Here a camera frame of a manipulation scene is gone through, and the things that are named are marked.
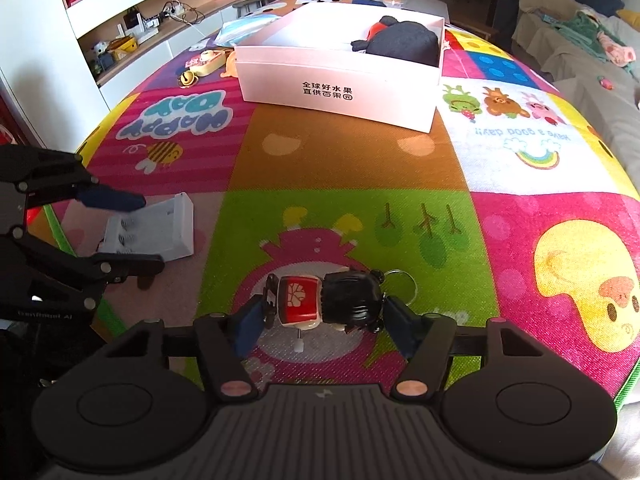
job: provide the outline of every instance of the colorful play mat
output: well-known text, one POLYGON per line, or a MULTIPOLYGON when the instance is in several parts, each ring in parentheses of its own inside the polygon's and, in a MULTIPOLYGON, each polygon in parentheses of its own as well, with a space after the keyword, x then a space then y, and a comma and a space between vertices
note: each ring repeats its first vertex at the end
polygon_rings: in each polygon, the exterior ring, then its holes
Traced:
MULTIPOLYGON (((261 11, 284 14, 309 1, 318 0, 280 0, 261 11)), ((238 80, 220 77, 223 68, 180 88, 177 75, 207 41, 153 74, 80 152, 102 182, 150 203, 187 192, 195 255, 170 262, 149 290, 134 279, 110 286, 98 323, 113 334, 146 318, 190 324, 238 308, 271 272, 400 269, 417 283, 417 313, 473 326, 503 316, 620 405, 640 356, 638 194, 555 88, 467 32, 451 27, 446 40, 430 134, 244 102, 238 80)), ((92 254, 109 213, 76 202, 54 211, 57 240, 92 254)), ((409 301, 414 291, 403 276, 388 286, 409 301)), ((245 362, 258 386, 389 388, 404 365, 386 332, 321 325, 303 333, 302 353, 295 337, 281 326, 263 333, 245 362)), ((198 380, 193 362, 172 366, 198 380)), ((477 366, 457 358, 451 380, 477 366)))

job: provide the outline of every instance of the metal key ring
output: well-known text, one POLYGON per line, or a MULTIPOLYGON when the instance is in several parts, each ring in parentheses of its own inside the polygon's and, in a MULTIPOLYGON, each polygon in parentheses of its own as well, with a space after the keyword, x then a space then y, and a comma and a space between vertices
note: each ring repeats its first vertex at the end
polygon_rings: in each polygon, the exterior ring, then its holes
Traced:
POLYGON ((418 297, 418 284, 415 282, 414 277, 410 275, 408 272, 406 272, 406 270, 401 270, 401 269, 393 269, 385 272, 385 276, 388 276, 390 274, 405 274, 414 283, 414 296, 411 298, 411 301, 406 302, 406 306, 410 306, 415 301, 415 298, 418 297))

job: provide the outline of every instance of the cartoon rainbow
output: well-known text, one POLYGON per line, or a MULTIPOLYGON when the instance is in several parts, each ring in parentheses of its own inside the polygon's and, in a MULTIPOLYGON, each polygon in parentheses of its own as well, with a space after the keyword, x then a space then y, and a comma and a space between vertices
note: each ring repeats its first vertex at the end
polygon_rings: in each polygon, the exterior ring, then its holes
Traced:
POLYGON ((537 170, 552 170, 560 163, 560 154, 549 150, 546 150, 546 153, 542 156, 533 156, 522 150, 516 152, 516 155, 527 166, 537 170))

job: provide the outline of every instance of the beige couch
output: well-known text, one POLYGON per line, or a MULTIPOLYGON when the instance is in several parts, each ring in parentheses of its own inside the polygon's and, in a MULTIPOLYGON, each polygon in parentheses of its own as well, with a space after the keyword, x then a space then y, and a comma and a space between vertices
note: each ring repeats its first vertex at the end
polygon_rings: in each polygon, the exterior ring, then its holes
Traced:
MULTIPOLYGON (((549 79, 587 119, 640 189, 640 60, 633 74, 591 57, 532 12, 540 9, 559 20, 571 19, 583 7, 575 0, 520 0, 513 35, 513 54, 549 79), (598 76, 615 86, 605 90, 598 76)), ((617 17, 600 16, 613 34, 640 57, 640 32, 617 17)))

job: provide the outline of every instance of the pink cardboard box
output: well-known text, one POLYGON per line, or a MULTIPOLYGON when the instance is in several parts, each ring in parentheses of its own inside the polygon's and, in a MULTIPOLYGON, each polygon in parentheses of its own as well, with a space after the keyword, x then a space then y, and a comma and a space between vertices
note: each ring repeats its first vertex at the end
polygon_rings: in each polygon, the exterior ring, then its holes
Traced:
POLYGON ((439 98, 444 18, 411 10, 310 3, 236 46, 245 101, 323 110, 429 132, 439 98), (436 33, 438 67, 353 52, 382 16, 436 33))

